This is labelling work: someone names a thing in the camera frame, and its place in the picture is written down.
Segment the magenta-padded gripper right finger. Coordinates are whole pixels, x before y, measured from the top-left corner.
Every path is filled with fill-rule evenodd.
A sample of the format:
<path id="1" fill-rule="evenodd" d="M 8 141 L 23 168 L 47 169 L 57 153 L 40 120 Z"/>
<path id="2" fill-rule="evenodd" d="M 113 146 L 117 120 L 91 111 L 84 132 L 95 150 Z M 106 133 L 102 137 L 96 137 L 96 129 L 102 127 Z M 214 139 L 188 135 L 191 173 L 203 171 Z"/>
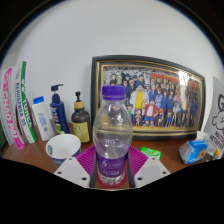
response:
<path id="1" fill-rule="evenodd" d="M 127 158 L 128 181 L 131 188 L 140 188 L 170 174 L 156 157 L 148 157 L 131 146 Z"/>

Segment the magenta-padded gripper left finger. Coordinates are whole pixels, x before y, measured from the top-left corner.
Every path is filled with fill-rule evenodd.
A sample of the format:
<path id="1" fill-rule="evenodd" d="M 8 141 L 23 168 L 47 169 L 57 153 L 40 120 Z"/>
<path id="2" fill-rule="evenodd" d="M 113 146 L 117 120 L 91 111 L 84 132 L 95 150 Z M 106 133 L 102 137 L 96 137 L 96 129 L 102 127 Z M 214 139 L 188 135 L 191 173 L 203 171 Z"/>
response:
<path id="1" fill-rule="evenodd" d="M 95 146 L 87 148 L 77 157 L 66 159 L 54 174 L 78 186 L 94 188 L 97 176 Z"/>

